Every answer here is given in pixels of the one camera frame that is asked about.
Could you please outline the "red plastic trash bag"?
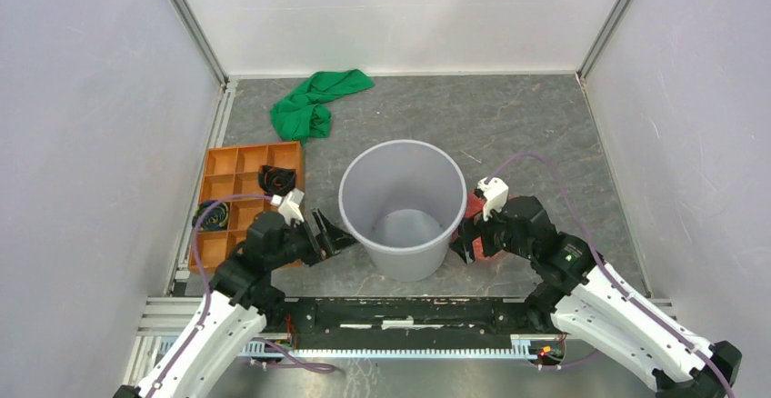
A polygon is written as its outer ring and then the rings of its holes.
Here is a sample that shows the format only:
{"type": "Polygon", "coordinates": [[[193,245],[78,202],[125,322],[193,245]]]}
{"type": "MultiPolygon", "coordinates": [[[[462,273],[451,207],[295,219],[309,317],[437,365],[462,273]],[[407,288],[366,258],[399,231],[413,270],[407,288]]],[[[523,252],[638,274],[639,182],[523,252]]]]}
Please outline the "red plastic trash bag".
{"type": "MultiPolygon", "coordinates": [[[[474,192],[469,192],[467,194],[467,206],[466,206],[465,216],[462,218],[459,226],[461,225],[461,223],[462,223],[464,218],[466,218],[468,216],[471,216],[473,214],[482,213],[483,204],[484,204],[484,201],[481,199],[481,194],[480,193],[476,193],[475,191],[474,192]]],[[[456,231],[455,231],[455,233],[453,235],[452,241],[453,241],[453,239],[456,236],[456,231]]],[[[476,241],[475,242],[475,246],[479,246],[480,247],[480,249],[478,250],[478,252],[480,253],[481,252],[481,241],[476,241]]],[[[487,261],[487,260],[489,260],[491,258],[492,257],[478,257],[478,259],[476,261],[487,261]]]]}

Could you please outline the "grey plastic trash bin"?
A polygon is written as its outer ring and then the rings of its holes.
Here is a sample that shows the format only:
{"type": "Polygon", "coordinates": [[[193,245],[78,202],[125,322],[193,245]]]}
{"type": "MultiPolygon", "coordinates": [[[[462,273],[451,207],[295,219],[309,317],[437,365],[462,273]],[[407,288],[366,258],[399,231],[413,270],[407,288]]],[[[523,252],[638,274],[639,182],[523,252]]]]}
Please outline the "grey plastic trash bin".
{"type": "Polygon", "coordinates": [[[376,144],[346,168],[338,190],[345,228],[380,274],[399,282],[435,273],[467,207],[456,161],[417,140],[376,144]]]}

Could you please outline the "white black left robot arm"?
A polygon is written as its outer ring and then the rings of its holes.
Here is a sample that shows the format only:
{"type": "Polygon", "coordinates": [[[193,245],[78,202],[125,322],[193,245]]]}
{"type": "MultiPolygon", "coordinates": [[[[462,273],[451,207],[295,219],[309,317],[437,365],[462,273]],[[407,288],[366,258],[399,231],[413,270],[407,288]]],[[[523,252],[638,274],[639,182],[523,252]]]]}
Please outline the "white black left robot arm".
{"type": "Polygon", "coordinates": [[[203,397],[254,337],[274,332],[288,315],[285,294],[272,272],[300,261],[312,266],[340,254],[356,240],[317,209],[313,233],[302,218],[258,214],[227,258],[170,352],[137,385],[122,385],[118,397],[203,397]]]}

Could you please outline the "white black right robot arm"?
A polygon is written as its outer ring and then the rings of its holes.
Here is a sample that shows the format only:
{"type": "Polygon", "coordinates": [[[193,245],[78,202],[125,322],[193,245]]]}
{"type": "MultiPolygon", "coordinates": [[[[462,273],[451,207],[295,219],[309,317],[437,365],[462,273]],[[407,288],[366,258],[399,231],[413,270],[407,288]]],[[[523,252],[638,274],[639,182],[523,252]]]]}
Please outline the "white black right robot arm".
{"type": "Polygon", "coordinates": [[[534,196],[467,214],[451,248],[467,264],[497,253],[526,259],[542,281],[527,296],[517,323],[589,343],[656,396],[733,396],[741,352],[663,313],[585,240],[558,231],[534,196]]]}

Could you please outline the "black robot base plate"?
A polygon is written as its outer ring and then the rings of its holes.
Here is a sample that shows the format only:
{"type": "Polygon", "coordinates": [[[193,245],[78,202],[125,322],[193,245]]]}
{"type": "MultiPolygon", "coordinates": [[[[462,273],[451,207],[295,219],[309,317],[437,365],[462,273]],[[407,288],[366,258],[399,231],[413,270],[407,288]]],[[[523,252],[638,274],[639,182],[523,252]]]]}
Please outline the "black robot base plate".
{"type": "Polygon", "coordinates": [[[495,350],[512,339],[559,340],[523,299],[299,297],[268,317],[257,338],[292,350],[495,350]]]}

